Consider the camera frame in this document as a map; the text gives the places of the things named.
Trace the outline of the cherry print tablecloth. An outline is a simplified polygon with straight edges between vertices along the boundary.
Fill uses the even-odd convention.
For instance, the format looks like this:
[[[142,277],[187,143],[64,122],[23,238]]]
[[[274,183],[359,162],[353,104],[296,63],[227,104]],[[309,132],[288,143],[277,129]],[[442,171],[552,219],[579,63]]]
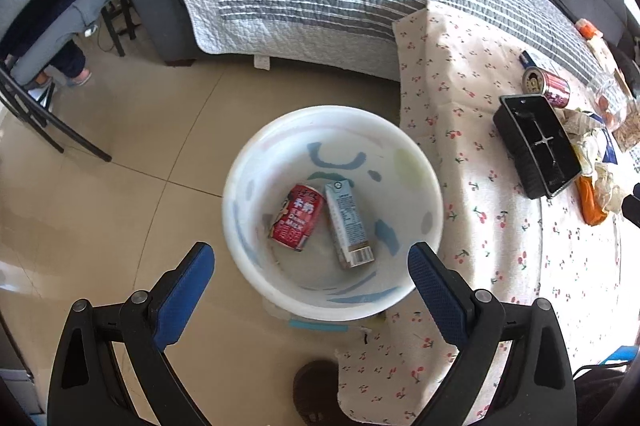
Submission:
[[[633,344],[639,231],[622,216],[589,227],[575,186],[530,200],[492,122],[499,98],[522,92],[524,42],[434,0],[394,32],[400,128],[442,187],[442,262],[502,302],[549,299],[572,371]],[[338,404],[358,422],[409,425],[456,357],[413,292],[366,344],[337,354]]]

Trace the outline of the orange snack bag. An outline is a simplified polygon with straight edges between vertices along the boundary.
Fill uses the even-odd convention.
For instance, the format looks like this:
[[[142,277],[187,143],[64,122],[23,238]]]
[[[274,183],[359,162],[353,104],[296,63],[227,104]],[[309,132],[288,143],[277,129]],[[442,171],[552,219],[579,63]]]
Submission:
[[[602,32],[587,19],[579,19],[575,22],[576,30],[582,35],[585,40],[591,40],[593,38],[601,38]]]

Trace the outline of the small blue white box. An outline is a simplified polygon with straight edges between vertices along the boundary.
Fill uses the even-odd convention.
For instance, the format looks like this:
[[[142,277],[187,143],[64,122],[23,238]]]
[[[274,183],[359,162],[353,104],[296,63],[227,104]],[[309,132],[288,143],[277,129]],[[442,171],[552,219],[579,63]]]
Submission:
[[[527,51],[522,51],[518,56],[518,60],[522,64],[524,70],[526,68],[536,68],[537,64]]]

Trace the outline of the pale green paper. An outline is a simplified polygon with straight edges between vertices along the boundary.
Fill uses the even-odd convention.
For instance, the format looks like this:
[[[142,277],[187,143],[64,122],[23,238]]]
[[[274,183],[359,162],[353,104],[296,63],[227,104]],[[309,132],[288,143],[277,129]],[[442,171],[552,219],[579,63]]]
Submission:
[[[594,199],[604,212],[619,214],[622,211],[625,194],[618,183],[618,166],[611,163],[597,163],[594,166]]]

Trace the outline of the white plastic trash bin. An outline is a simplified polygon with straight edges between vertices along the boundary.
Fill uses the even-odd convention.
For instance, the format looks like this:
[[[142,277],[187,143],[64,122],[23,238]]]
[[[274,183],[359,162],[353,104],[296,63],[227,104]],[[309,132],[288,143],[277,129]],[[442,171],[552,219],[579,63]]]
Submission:
[[[373,113],[321,105],[285,114],[239,152],[222,196],[228,249],[270,304],[311,321],[374,316],[413,291],[408,253],[439,248],[433,166]]]

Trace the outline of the black plastic food tray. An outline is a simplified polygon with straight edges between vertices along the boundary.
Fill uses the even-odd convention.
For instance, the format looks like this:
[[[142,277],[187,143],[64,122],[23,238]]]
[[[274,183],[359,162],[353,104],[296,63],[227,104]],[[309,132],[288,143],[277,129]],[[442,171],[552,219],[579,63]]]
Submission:
[[[570,139],[544,96],[501,96],[492,120],[532,200],[554,198],[582,173]]]

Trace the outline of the light blue milk carton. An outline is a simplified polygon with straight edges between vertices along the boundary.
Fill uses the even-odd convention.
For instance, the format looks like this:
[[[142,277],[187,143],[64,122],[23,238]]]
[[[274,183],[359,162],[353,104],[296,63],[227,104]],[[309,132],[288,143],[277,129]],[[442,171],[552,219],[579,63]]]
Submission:
[[[338,258],[347,269],[374,261],[367,232],[360,217],[352,188],[347,181],[332,181],[324,186],[332,234]]]

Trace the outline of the clear glass teapot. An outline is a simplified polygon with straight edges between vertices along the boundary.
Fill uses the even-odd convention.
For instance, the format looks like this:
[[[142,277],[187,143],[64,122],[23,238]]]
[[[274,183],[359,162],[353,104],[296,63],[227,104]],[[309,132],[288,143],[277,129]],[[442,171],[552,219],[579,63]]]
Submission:
[[[616,130],[626,120],[629,98],[614,75],[600,73],[587,85],[589,100],[606,128]]]

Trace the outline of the white tissue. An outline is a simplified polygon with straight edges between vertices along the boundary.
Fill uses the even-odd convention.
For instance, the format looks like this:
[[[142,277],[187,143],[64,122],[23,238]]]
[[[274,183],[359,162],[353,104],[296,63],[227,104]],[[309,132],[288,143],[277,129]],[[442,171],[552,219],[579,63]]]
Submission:
[[[608,142],[601,128],[588,130],[584,134],[570,137],[570,142],[582,165],[583,170],[592,169],[597,163],[602,163]]]

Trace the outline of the red milk drink can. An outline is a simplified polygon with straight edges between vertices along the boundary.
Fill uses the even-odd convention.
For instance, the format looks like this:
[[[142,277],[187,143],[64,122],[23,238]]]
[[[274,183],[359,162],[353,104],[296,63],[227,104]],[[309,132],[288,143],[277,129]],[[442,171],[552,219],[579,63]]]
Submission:
[[[526,68],[522,78],[523,90],[526,94],[540,94],[554,108],[566,108],[570,103],[570,85],[552,72],[530,66]]]

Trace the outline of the orange peel pieces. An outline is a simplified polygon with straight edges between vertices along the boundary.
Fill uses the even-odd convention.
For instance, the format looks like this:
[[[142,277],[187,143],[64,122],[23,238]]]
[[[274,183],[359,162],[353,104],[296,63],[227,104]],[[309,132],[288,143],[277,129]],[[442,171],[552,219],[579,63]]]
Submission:
[[[596,192],[594,192],[594,186],[591,178],[579,176],[576,179],[575,184],[579,195],[582,219],[591,227],[602,224],[608,214],[602,209],[596,200]]]

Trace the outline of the jar of sunflower seeds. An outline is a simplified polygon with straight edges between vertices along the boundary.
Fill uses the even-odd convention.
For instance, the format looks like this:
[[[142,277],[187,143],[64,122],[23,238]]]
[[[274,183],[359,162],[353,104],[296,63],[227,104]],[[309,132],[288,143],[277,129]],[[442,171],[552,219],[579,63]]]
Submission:
[[[613,131],[613,137],[622,152],[630,151],[640,143],[640,108],[638,100],[628,102],[626,118]]]

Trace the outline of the crushed red soda can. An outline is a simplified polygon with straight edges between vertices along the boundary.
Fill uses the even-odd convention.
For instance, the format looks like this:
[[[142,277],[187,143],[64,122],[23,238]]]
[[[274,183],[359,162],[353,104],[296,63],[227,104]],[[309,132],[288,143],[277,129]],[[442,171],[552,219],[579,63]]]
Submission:
[[[317,189],[296,184],[288,191],[274,218],[269,237],[290,250],[301,252],[317,227],[325,202]]]

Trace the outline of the grey chair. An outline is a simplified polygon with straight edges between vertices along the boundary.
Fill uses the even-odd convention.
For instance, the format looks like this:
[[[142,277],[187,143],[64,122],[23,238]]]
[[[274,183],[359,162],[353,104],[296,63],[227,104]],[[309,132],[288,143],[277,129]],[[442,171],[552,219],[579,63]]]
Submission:
[[[62,131],[84,149],[109,162],[111,157],[50,109],[54,68],[67,86],[80,87],[91,77],[87,59],[75,44],[93,29],[111,0],[1,0],[1,103],[49,142],[58,142],[47,126]]]

